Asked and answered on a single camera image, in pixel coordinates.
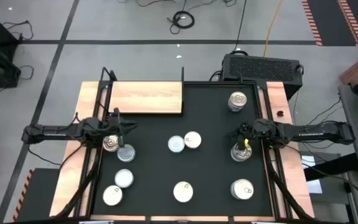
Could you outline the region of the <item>black mesh computer case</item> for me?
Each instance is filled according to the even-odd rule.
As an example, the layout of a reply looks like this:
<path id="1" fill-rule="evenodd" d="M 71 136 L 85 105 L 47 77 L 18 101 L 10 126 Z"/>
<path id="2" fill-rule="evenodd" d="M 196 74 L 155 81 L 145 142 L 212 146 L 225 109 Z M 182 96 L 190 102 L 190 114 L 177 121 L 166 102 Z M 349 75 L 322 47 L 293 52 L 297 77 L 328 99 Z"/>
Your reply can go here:
<path id="1" fill-rule="evenodd" d="M 303 85 L 303 66 L 298 60 L 226 54 L 222 65 L 222 79 L 265 80 L 282 82 L 288 95 Z"/>

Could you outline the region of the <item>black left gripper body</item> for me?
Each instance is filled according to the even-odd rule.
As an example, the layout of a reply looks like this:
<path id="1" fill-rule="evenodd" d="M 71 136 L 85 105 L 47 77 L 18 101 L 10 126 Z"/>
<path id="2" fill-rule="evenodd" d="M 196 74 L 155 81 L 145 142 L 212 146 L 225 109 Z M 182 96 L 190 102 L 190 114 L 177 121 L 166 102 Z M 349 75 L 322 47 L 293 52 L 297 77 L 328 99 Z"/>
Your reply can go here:
<path id="1" fill-rule="evenodd" d="M 107 135 L 125 135 L 124 122 L 120 116 L 108 116 L 103 120 L 103 133 Z"/>

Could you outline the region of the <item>black table mat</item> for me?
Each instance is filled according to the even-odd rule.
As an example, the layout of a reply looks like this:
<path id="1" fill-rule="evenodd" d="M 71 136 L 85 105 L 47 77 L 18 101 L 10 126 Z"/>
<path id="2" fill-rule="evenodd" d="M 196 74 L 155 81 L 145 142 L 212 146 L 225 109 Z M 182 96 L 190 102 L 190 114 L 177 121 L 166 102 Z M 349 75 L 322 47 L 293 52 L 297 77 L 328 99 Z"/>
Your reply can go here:
<path id="1" fill-rule="evenodd" d="M 235 91 L 247 97 L 247 103 L 238 112 L 231 111 L 227 105 Z M 186 86 L 180 114 L 125 114 L 126 120 L 139 124 L 124 138 L 134 147 L 135 158 L 122 162 L 113 152 L 103 154 L 94 214 L 271 216 L 260 143 L 250 143 L 252 155 L 244 162 L 236 162 L 230 155 L 236 140 L 230 140 L 228 134 L 241 123 L 252 123 L 259 117 L 255 94 L 252 85 Z M 200 134 L 200 146 L 190 149 L 185 145 L 182 152 L 171 152 L 168 140 L 172 136 L 184 139 L 190 131 Z M 123 196 L 119 204 L 106 205 L 103 192 L 116 185 L 114 177 L 121 169 L 129 169 L 134 182 L 128 188 L 121 188 Z M 239 179 L 247 179 L 254 186 L 254 194 L 248 200 L 238 200 L 231 194 L 231 184 Z M 193 196 L 186 203 L 173 196 L 174 186 L 181 181 L 193 188 Z"/>

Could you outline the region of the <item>black floor mat orange edge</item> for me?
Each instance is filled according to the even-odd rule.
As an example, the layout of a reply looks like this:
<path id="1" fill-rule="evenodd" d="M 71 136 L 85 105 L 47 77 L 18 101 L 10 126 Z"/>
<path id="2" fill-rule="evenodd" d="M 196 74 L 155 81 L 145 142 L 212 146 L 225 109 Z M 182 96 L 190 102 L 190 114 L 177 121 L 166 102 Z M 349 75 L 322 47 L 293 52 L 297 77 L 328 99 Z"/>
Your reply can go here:
<path id="1" fill-rule="evenodd" d="M 315 44 L 358 46 L 357 0 L 301 0 Z"/>
<path id="2" fill-rule="evenodd" d="M 58 169 L 31 169 L 26 176 L 12 220 L 27 222 L 48 219 L 57 180 Z"/>

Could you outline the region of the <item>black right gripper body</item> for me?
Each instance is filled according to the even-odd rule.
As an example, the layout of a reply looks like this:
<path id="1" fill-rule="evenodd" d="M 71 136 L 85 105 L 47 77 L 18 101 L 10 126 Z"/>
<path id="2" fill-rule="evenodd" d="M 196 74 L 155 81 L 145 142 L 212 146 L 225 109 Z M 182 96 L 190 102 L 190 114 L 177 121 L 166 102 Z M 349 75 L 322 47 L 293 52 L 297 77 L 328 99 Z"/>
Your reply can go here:
<path id="1" fill-rule="evenodd" d="M 261 131 L 261 120 L 257 119 L 253 123 L 243 124 L 243 137 L 248 140 L 260 139 L 264 136 L 264 132 Z"/>

